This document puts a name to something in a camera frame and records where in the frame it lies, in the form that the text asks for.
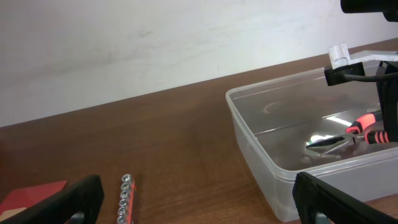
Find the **white bracket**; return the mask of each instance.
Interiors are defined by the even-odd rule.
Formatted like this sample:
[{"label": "white bracket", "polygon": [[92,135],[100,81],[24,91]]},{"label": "white bracket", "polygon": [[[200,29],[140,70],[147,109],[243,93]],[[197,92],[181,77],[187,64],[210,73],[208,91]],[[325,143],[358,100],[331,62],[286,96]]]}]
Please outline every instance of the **white bracket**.
[{"label": "white bracket", "polygon": [[333,69],[359,62],[368,62],[371,60],[398,62],[398,52],[364,50],[362,52],[350,55],[346,43],[332,46],[328,49],[328,51],[331,67]]}]

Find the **pliers handle grip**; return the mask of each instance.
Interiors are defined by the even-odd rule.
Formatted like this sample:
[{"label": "pliers handle grip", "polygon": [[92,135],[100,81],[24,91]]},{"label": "pliers handle grip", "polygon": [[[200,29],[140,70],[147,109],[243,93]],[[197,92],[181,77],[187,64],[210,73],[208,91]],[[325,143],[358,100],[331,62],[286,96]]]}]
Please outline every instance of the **pliers handle grip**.
[{"label": "pliers handle grip", "polygon": [[365,130],[370,125],[374,124],[376,121],[382,120],[383,115],[381,113],[381,110],[368,113],[358,118],[350,127],[346,128],[346,133],[361,134],[363,130]]}]

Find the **pliers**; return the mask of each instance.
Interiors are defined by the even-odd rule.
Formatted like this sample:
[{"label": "pliers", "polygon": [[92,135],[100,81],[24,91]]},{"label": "pliers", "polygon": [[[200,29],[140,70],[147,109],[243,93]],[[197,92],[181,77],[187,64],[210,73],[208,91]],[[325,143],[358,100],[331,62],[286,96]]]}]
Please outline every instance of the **pliers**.
[{"label": "pliers", "polygon": [[388,134],[385,131],[368,131],[363,133],[363,130],[367,127],[381,120],[381,110],[368,113],[358,118],[350,127],[346,128],[345,134],[315,142],[306,146],[306,148],[320,153],[322,156],[361,141],[366,141],[368,144],[390,142]]}]

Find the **container rim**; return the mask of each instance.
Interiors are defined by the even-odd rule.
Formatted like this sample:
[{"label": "container rim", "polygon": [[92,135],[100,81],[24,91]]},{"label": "container rim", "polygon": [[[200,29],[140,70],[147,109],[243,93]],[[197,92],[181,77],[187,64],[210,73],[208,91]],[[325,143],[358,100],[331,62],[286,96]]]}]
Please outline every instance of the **container rim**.
[{"label": "container rim", "polygon": [[[366,66],[365,68],[375,67],[375,66],[377,66],[377,63],[375,63],[375,64],[372,63],[372,65]],[[268,169],[276,177],[278,177],[282,180],[286,180],[286,181],[290,181],[290,182],[294,181],[296,178],[296,175],[299,172],[308,172],[311,175],[319,177],[321,175],[327,175],[332,172],[338,172],[338,171],[341,171],[344,169],[359,167],[359,166],[363,166],[366,164],[372,164],[372,163],[379,162],[379,161],[386,161],[386,160],[393,159],[398,156],[398,150],[397,150],[398,147],[393,147],[391,149],[385,149],[385,150],[382,150],[379,152],[372,152],[372,153],[365,154],[362,156],[356,156],[353,158],[343,159],[341,161],[331,162],[331,163],[314,166],[314,167],[309,167],[309,168],[301,169],[301,170],[286,170],[286,169],[279,167],[277,164],[275,164],[275,162],[269,157],[268,153],[261,146],[261,144],[257,140],[257,138],[255,138],[254,133],[249,129],[249,126],[243,120],[242,116],[238,112],[238,109],[236,109],[236,107],[233,103],[233,99],[231,99],[231,97],[230,97],[231,94],[239,92],[239,91],[247,90],[250,88],[255,88],[258,86],[263,86],[263,85],[268,85],[271,83],[290,80],[290,79],[297,78],[297,77],[313,75],[313,74],[319,73],[320,71],[323,71],[323,70],[324,70],[324,68],[317,68],[317,69],[309,70],[306,72],[300,72],[300,73],[296,73],[293,75],[287,75],[287,76],[280,77],[280,78],[266,80],[264,82],[259,82],[259,83],[254,83],[254,84],[250,84],[250,85],[246,85],[246,86],[233,88],[226,92],[226,101],[231,110],[232,116],[236,120],[236,123],[238,124],[238,126],[242,129],[243,134],[245,135],[246,139],[249,141],[249,143],[251,144],[253,149],[257,152],[257,154],[260,156],[260,158],[263,160],[263,162],[266,164]]]}]

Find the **black mount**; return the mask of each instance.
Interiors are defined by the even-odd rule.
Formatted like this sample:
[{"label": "black mount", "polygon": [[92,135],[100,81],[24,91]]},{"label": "black mount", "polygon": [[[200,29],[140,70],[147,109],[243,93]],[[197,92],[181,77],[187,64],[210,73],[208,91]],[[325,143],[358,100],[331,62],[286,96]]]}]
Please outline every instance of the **black mount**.
[{"label": "black mount", "polygon": [[293,198],[302,224],[397,224],[392,218],[306,173],[296,176]]},{"label": "black mount", "polygon": [[[380,62],[376,75],[386,75],[395,72],[398,72],[398,62]],[[356,63],[336,69],[332,69],[331,66],[325,67],[325,78],[328,86],[350,82],[344,78],[344,74],[365,76],[363,64]],[[376,86],[384,130],[387,132],[390,142],[398,142],[398,79],[377,82]]]},{"label": "black mount", "polygon": [[100,177],[90,175],[1,224],[94,224],[103,199]]}]

